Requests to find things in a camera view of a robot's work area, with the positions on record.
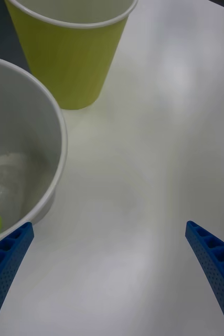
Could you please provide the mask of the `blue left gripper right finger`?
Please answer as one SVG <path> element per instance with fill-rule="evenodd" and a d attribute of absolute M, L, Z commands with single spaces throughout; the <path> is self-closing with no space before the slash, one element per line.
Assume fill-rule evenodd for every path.
<path fill-rule="evenodd" d="M 224 315 L 224 242 L 192 221 L 186 224 L 185 237 Z"/>

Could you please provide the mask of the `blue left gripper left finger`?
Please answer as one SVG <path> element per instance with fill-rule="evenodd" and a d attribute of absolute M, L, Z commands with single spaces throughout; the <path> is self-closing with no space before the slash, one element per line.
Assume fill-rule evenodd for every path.
<path fill-rule="evenodd" d="M 0 241 L 0 309 L 33 239 L 32 223 L 25 223 Z"/>

